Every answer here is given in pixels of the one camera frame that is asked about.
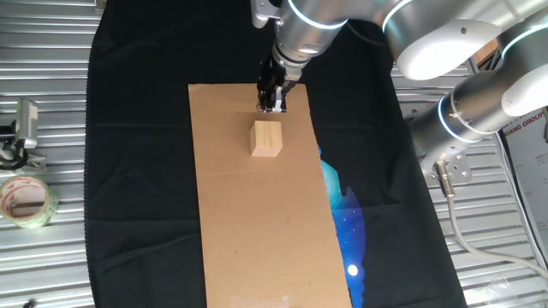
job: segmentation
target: metal grate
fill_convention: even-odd
[[[23,230],[0,218],[0,307],[93,306],[84,245],[86,71],[100,14],[93,0],[0,0],[0,123],[19,97],[39,104],[39,175],[61,199],[47,227]],[[11,173],[0,174],[5,181]]]
[[[15,119],[20,96],[39,103],[39,143],[47,156],[39,175],[60,199],[59,213],[46,227],[24,230],[0,217],[0,307],[93,307],[83,228],[86,72],[92,36],[100,19],[94,0],[0,0],[0,123]],[[461,66],[444,77],[417,82],[392,71],[402,113],[439,100],[472,70]],[[459,223],[478,247],[534,259],[530,232],[522,219],[496,140],[468,150],[474,181],[457,187]],[[0,174],[5,181],[11,174]],[[479,291],[507,277],[517,302],[531,306],[548,299],[546,283],[529,269],[466,253],[451,236],[445,200],[430,187],[432,200],[467,302],[485,305]]]

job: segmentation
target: cardboard box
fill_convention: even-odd
[[[256,111],[255,85],[189,88],[209,308],[349,308],[307,92]],[[254,121],[280,121],[283,151],[251,157]]]

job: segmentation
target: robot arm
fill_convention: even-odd
[[[285,95],[314,56],[329,48],[348,18],[382,27],[403,74],[428,80],[473,53],[548,0],[251,0],[253,24],[276,20],[276,41],[261,69],[259,110],[284,112]]]
[[[497,40],[503,50],[497,70],[470,76],[438,104],[408,119],[425,173],[516,117],[548,104],[548,8]]]

